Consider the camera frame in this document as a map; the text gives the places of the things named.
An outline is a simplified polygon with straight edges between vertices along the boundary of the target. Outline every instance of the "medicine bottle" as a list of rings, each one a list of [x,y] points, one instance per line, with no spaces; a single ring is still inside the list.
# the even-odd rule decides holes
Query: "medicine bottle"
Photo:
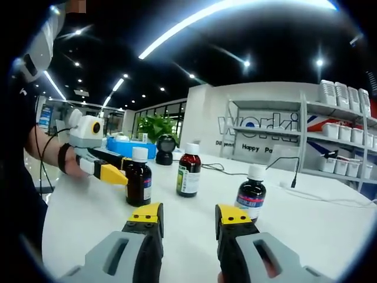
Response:
[[[132,148],[132,164],[125,169],[128,179],[126,201],[132,206],[149,205],[152,192],[152,171],[147,166],[148,149]]]
[[[258,164],[251,164],[248,180],[243,182],[238,189],[237,199],[234,206],[245,209],[253,222],[256,222],[262,208],[266,188],[262,182],[266,175],[266,167]]]
[[[199,145],[186,144],[186,153],[178,166],[177,193],[185,198],[192,198],[198,192],[201,161],[198,156]]]

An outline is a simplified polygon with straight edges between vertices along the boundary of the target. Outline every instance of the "person's arm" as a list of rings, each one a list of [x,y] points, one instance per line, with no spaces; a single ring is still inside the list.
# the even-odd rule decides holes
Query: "person's arm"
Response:
[[[39,157],[37,142],[39,146],[39,152],[42,155],[43,149],[45,148],[49,138],[50,137],[47,136],[38,126],[34,126],[29,132],[27,142],[25,144],[25,150],[32,157],[40,160],[41,158]],[[43,162],[58,167],[58,153],[61,146],[62,144],[57,139],[52,139],[48,143],[48,146],[45,150]],[[79,165],[77,165],[76,154],[73,147],[68,148],[65,155],[65,172],[73,177],[87,176],[87,174],[80,169]]]

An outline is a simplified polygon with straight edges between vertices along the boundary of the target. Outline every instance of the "white storage box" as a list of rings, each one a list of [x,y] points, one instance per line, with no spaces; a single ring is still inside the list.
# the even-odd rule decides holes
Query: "white storage box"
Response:
[[[357,177],[359,171],[360,163],[359,162],[348,162],[348,167],[346,171],[346,175],[349,177]]]
[[[364,130],[353,128],[351,130],[351,142],[357,144],[363,144]]]
[[[339,140],[346,142],[351,141],[351,128],[347,126],[339,126]]]
[[[336,159],[334,173],[338,175],[345,175],[347,172],[348,161]]]
[[[323,134],[331,139],[338,139],[339,125],[334,123],[326,123],[322,126]]]
[[[366,117],[371,116],[371,102],[369,101],[369,94],[366,90],[359,89],[360,105],[361,109],[364,111]]]
[[[335,158],[324,158],[321,156],[319,159],[318,169],[323,172],[334,173],[335,163]]]
[[[345,109],[349,109],[348,89],[345,84],[335,83],[336,104]]]
[[[348,87],[349,108],[355,112],[360,113],[360,98],[358,90],[353,87]]]
[[[366,140],[364,141],[364,145],[370,149],[373,149],[373,134],[366,134]]]
[[[336,106],[335,85],[332,81],[322,80],[319,84],[319,101]]]
[[[371,178],[371,173],[372,173],[373,166],[367,164],[365,167],[365,173],[364,173],[364,178],[365,179],[370,179]]]

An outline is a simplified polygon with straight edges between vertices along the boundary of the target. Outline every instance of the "potted plant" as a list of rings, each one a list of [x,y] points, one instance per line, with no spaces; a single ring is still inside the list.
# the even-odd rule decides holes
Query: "potted plant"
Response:
[[[152,143],[156,143],[157,139],[162,134],[170,134],[174,137],[176,143],[178,144],[178,137],[175,133],[173,133],[173,127],[176,125],[176,122],[173,121],[169,116],[163,117],[161,115],[156,115],[139,117],[137,124],[137,133],[147,133],[148,139]]]

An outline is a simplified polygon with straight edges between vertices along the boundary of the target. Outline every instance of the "white bottle cap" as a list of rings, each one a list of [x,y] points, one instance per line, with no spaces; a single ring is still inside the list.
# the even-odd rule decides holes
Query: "white bottle cap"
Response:
[[[198,155],[199,154],[199,145],[196,143],[187,143],[186,144],[186,154]]]
[[[247,178],[255,181],[263,181],[266,175],[266,166],[258,164],[250,164],[249,174]]]
[[[148,160],[148,149],[145,147],[132,148],[132,161],[146,163]]]

